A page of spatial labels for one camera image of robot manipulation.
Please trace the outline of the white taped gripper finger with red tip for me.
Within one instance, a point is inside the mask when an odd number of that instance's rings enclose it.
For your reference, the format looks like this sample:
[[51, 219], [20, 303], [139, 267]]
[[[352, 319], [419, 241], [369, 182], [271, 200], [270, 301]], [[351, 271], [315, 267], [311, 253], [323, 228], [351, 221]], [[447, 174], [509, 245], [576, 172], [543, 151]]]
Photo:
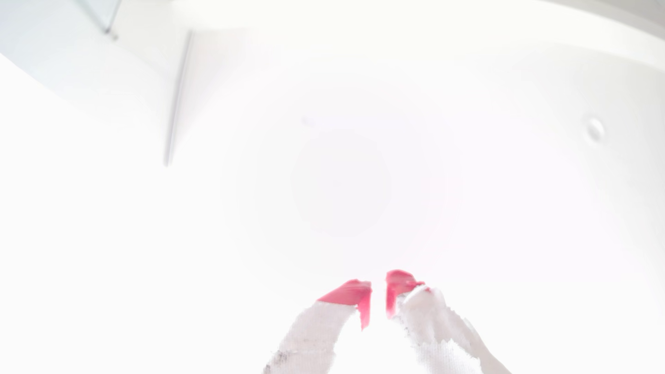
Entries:
[[387, 318], [402, 329], [428, 373], [510, 373], [439, 289], [401, 269], [387, 272], [386, 286]]
[[372, 284], [351, 279], [317, 299], [295, 318], [263, 373], [328, 373], [338, 338], [350, 318], [370, 324]]

